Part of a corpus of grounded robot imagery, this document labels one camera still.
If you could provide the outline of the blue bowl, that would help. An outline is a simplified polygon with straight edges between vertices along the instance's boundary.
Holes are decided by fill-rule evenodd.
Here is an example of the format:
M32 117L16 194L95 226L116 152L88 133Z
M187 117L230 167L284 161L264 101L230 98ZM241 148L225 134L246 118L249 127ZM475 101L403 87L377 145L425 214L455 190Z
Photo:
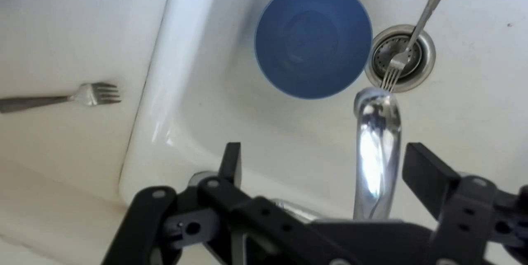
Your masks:
M363 72L373 41L360 0L270 0L254 50L264 77L296 98L339 94Z

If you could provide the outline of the metal fork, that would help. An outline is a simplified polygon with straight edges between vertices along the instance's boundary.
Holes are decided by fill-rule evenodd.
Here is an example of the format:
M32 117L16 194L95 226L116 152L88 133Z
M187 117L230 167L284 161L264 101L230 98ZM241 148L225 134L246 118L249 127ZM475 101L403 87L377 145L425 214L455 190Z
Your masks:
M385 71L384 78L380 85L380 88L388 92L392 92L394 87L403 71L407 66L410 58L412 56L413 45L417 41L417 38L424 30L424 27L427 21L430 19L432 13L437 8L441 0L428 0L424 10L420 15L420 19L417 21L417 24L414 26L411 36L408 39L407 44L404 47L401 47L394 56L392 56L388 68Z
M92 107L119 103L121 98L117 85L106 82L85 83L70 95L0 98L0 113L14 113L65 102L79 102Z

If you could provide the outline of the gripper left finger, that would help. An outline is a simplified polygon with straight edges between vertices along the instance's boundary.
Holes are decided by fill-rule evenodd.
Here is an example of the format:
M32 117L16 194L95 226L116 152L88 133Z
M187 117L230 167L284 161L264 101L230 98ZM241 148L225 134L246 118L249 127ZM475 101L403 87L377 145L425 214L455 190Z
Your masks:
M177 265L203 244L223 265L332 265L343 250L270 200L240 190L241 143L226 145L217 174L177 193L136 193L101 265Z

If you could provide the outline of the white sink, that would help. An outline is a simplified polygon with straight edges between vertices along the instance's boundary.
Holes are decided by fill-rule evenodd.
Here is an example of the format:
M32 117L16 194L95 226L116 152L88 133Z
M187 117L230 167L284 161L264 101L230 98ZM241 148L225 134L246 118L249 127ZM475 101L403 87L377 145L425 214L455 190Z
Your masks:
M253 51L270 0L167 0L119 183L128 203L151 185L186 188L242 144L243 189L325 216L351 218L355 94L274 88ZM360 0L374 34L415 24L427 0ZM426 32L432 73L396 98L403 142L421 142L453 169L502 190L528 184L528 0L442 0Z

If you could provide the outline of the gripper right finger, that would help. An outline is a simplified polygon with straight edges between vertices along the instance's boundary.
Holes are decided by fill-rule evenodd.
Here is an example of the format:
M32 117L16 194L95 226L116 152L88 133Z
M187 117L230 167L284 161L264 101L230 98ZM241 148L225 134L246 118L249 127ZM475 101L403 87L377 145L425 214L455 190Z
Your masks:
M486 178L458 173L422 143L407 143L402 178L437 220L424 265L492 265L484 257L489 242L528 265L528 184L505 192Z

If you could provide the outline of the chrome tap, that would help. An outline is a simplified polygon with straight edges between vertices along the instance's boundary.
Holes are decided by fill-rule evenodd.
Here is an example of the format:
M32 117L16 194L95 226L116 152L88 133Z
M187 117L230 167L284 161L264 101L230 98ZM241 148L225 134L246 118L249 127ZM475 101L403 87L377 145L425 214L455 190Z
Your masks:
M355 198L353 219L360 222L398 222L389 219L395 186L398 178L398 164L401 153L401 115L394 95L380 88L365 88L354 100L354 114L358 120L355 145L355 162L351 160L340 165L356 166ZM307 154L321 154L323 150L307 147L301 141L285 143L285 149L293 152L299 148L302 153L300 171L295 175L307 174L314 168L307 164ZM283 199L272 199L278 207L304 223L335 222L337 218L323 216L305 207Z

